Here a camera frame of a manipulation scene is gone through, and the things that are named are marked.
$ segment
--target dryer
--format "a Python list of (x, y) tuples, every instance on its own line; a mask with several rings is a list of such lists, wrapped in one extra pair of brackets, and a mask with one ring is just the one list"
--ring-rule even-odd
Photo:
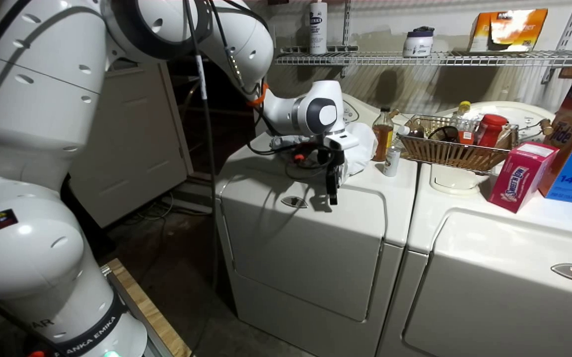
[[(252, 147), (268, 147), (260, 135)], [(375, 353), (407, 242), (415, 163), (369, 163), (317, 201), (323, 177), (236, 151), (216, 185), (216, 223), (238, 318), (308, 353)]]
[(534, 195), (512, 215), (419, 171), (377, 355), (572, 355), (572, 205)]

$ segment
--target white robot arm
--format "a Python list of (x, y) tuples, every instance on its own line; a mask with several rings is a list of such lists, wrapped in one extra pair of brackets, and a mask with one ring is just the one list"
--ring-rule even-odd
[[(194, 48), (274, 135), (331, 139), (341, 153), (339, 86), (272, 96), (272, 38), (240, 0), (0, 0), (0, 310), (57, 355), (145, 350), (145, 328), (101, 276), (57, 191), (87, 143), (105, 70), (117, 58), (161, 62)], [(335, 191), (335, 169), (327, 183)]]

